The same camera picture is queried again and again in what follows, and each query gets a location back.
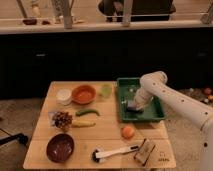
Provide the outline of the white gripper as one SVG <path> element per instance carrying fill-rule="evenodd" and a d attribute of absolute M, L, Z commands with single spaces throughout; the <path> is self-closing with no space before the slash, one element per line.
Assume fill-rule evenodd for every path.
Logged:
<path fill-rule="evenodd" d="M 139 88 L 134 96 L 134 102 L 138 109 L 144 109 L 153 99 L 153 95 L 144 88 Z"/>

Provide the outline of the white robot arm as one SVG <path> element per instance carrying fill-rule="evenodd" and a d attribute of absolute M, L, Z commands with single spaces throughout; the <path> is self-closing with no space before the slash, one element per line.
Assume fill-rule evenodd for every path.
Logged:
<path fill-rule="evenodd" d="M 199 170 L 213 171 L 213 108 L 168 87 L 167 81 L 168 77 L 163 71 L 143 75 L 140 78 L 140 88 L 134 96 L 136 109 L 144 110 L 152 98 L 157 96 L 193 122 L 205 134 Z"/>

